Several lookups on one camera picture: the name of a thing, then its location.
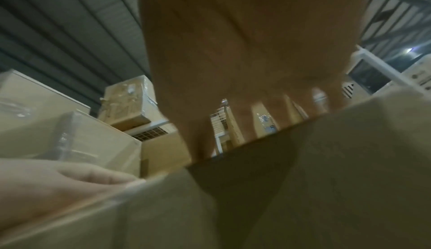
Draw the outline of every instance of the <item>ceiling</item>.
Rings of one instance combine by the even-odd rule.
[[[92,114],[106,86],[150,75],[136,0],[0,2],[1,70],[33,77],[91,106]],[[383,59],[426,43],[431,40],[431,3],[369,0],[361,39]],[[360,63],[353,75],[363,78],[370,72]]]

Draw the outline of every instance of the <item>hand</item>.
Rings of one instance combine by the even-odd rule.
[[[85,163],[0,159],[0,231],[134,180]]]

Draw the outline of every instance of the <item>finger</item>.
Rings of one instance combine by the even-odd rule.
[[[107,170],[85,163],[64,163],[57,168],[58,172],[68,178],[94,184],[123,184],[138,178],[127,173]]]

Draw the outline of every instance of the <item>corrugated metal ceiling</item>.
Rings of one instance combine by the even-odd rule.
[[[424,4],[429,0],[369,0],[364,47],[391,58],[429,41],[431,8]],[[93,113],[106,86],[150,74],[136,0],[1,0],[0,16],[0,69],[17,69]],[[364,70],[360,63],[355,72]]]

